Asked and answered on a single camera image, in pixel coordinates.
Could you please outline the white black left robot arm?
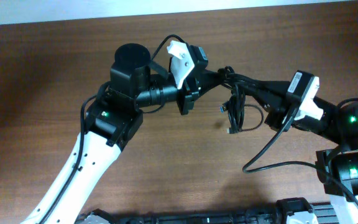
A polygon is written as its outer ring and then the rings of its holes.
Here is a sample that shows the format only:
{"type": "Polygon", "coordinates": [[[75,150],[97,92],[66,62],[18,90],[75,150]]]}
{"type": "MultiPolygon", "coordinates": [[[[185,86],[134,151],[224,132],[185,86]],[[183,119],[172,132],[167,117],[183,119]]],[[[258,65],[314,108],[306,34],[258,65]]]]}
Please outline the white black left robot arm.
{"type": "Polygon", "coordinates": [[[224,81],[207,69],[201,47],[171,41],[163,68],[140,44],[120,46],[110,79],[80,109],[80,133],[63,168],[26,223],[74,223],[100,178],[120,156],[144,120],[144,108],[176,102],[187,114],[195,101],[224,81]]]}

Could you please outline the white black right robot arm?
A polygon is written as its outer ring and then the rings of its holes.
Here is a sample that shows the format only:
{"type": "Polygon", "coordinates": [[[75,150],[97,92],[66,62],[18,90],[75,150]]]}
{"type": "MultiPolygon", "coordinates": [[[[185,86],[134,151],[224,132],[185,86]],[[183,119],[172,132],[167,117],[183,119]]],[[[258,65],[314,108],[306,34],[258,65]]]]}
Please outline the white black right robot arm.
{"type": "Polygon", "coordinates": [[[333,149],[317,151],[312,166],[330,196],[340,223],[358,223],[358,98],[337,105],[316,96],[319,78],[297,73],[290,82],[251,81],[244,93],[266,106],[265,122],[276,135],[244,167],[253,164],[290,127],[309,131],[336,143],[333,149]]]}

